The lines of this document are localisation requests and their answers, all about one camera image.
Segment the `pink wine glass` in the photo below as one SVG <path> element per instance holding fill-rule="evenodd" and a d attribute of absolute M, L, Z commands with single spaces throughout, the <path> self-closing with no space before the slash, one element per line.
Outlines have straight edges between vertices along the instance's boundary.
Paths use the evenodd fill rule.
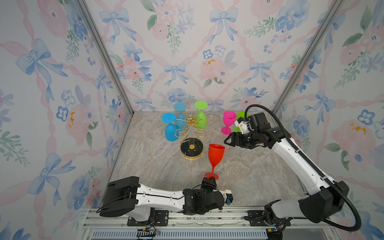
<path fill-rule="evenodd" d="M 231 130 L 230 126 L 232 124 L 234 124 L 236 119 L 237 119 L 237 114 L 235 112 L 233 112 L 233 111 L 224 112 L 223 123 L 225 126 L 222 128 L 222 133 L 224 135 L 230 135 L 231 134 L 232 130 Z"/>

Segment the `red wine glass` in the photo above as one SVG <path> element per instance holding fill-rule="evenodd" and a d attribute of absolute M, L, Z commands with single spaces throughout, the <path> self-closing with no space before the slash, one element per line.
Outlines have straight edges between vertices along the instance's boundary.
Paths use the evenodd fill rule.
<path fill-rule="evenodd" d="M 215 178 L 215 180 L 219 179 L 219 176 L 215 174 L 215 167 L 223 160 L 225 153 L 225 147 L 218 144 L 210 144 L 209 145 L 209 152 L 208 152 L 208 158 L 212 166 L 212 171 L 210 173 L 206 173 L 205 177 Z"/>

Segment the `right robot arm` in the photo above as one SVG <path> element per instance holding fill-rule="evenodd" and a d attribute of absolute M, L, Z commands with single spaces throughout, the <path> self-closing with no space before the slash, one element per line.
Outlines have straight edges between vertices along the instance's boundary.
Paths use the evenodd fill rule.
<path fill-rule="evenodd" d="M 306 154 L 289 134 L 280 127 L 271 127 L 264 113 L 240 118 L 235 124 L 240 132 L 228 135 L 224 141 L 226 145 L 249 150 L 256 147 L 273 150 L 294 171 L 308 194 L 303 199 L 268 203 L 263 215 L 255 218 L 257 221 L 264 221 L 269 226 L 294 218 L 320 223 L 342 210 L 345 200 L 340 194 L 348 194 L 349 187 L 344 182 L 335 182 L 311 160 L 307 161 Z"/>

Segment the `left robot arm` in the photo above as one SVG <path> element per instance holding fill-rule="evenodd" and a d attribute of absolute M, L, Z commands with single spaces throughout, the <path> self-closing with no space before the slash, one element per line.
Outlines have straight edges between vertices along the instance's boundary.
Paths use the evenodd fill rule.
<path fill-rule="evenodd" d="M 139 177 L 128 177 L 108 183 L 103 205 L 97 213 L 114 218 L 127 215 L 146 222 L 153 211 L 170 211 L 184 215 L 203 215 L 222 210 L 233 202 L 230 190 L 219 191 L 215 178 L 203 178 L 200 185 L 182 191 L 164 191 L 139 183 Z"/>

